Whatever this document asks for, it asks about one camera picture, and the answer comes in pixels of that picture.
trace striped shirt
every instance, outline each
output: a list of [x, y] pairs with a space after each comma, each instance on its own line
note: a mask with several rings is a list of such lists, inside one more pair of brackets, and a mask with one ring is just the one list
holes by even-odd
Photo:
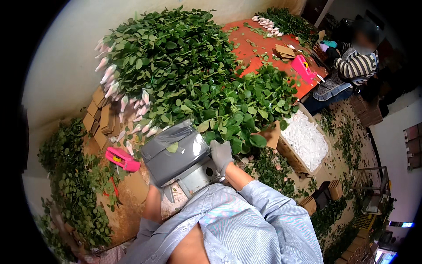
[[119, 264], [166, 263], [197, 223], [211, 264], [323, 263], [308, 212], [255, 180], [240, 192], [207, 186], [162, 225], [142, 218]]
[[[338, 50], [343, 54], [348, 48], [352, 47], [350, 43], [339, 42]], [[363, 55], [357, 52], [352, 53], [345, 60], [337, 58], [334, 60], [334, 65], [339, 73], [348, 79], [355, 77], [361, 78], [360, 80], [352, 80], [355, 85], [362, 85], [367, 82], [377, 70], [378, 51], [373, 54]]]

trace orange tabletop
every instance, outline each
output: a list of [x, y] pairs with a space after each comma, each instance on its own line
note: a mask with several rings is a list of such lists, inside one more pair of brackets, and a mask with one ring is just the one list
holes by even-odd
[[[242, 60], [243, 64], [246, 66], [248, 64], [249, 67], [247, 67], [243, 73], [241, 74], [241, 77], [247, 73], [250, 73], [252, 71], [257, 72], [257, 69], [259, 69], [263, 64], [262, 60], [257, 57], [257, 54], [264, 54], [265, 52], [268, 53], [268, 61], [272, 62], [273, 67], [278, 67], [280, 71], [285, 71], [289, 76], [291, 76], [293, 79], [296, 80], [296, 83], [299, 85], [296, 85], [296, 89], [298, 90], [298, 93], [295, 95], [299, 99], [305, 96], [312, 88], [314, 88], [318, 83], [316, 80], [314, 80], [312, 83], [307, 84], [305, 83], [300, 75], [292, 68], [291, 62], [284, 63], [282, 60], [274, 60], [272, 54], [275, 54], [275, 47], [276, 44], [285, 46], [285, 44], [291, 44], [293, 45], [297, 50], [305, 50], [308, 54], [311, 52], [309, 49], [304, 48], [299, 45], [299, 41], [295, 40], [294, 35], [283, 35], [281, 36], [281, 40], [278, 40], [278, 38], [263, 38], [263, 35], [259, 35], [253, 31], [251, 31], [249, 27], [243, 26], [243, 23], [247, 22], [249, 25], [255, 27], [262, 28], [263, 30], [266, 30], [262, 26], [258, 24], [258, 22], [254, 22], [251, 19], [245, 19], [241, 21], [231, 22], [229, 24], [226, 24], [222, 30], [224, 32], [227, 32], [230, 30], [231, 27], [239, 27], [238, 30], [233, 30], [230, 32], [229, 40], [234, 41], [234, 45], [237, 43], [240, 43], [240, 46], [236, 49], [233, 49], [232, 52], [235, 53], [238, 56], [238, 60]], [[321, 77], [325, 78], [327, 76], [327, 72], [324, 67], [318, 67], [317, 63], [311, 58], [307, 57], [308, 60], [311, 61], [312, 65], [310, 65], [310, 69], [312, 71], [316, 71]]]

